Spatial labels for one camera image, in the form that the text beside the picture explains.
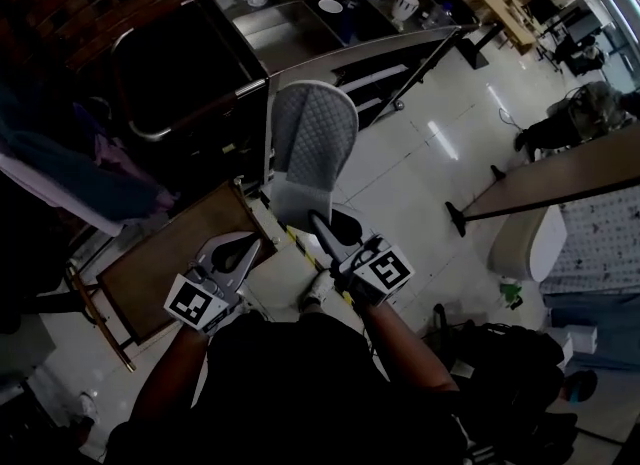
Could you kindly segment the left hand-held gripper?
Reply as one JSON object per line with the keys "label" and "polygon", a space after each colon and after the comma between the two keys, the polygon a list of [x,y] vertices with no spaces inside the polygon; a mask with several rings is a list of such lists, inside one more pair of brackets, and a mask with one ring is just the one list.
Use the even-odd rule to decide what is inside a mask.
{"label": "left hand-held gripper", "polygon": [[208,239],[186,273],[176,276],[164,309],[194,330],[213,331],[240,304],[238,289],[260,247],[256,234],[248,231]]}

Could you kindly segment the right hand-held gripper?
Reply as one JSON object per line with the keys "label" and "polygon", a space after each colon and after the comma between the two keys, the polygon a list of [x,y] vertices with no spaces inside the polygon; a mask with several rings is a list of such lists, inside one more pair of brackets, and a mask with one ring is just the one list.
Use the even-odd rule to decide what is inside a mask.
{"label": "right hand-held gripper", "polygon": [[308,219],[321,248],[332,259],[338,290],[353,304],[378,306],[415,275],[401,249],[382,235],[362,241],[362,224],[350,207],[334,204],[331,220],[310,210]]}

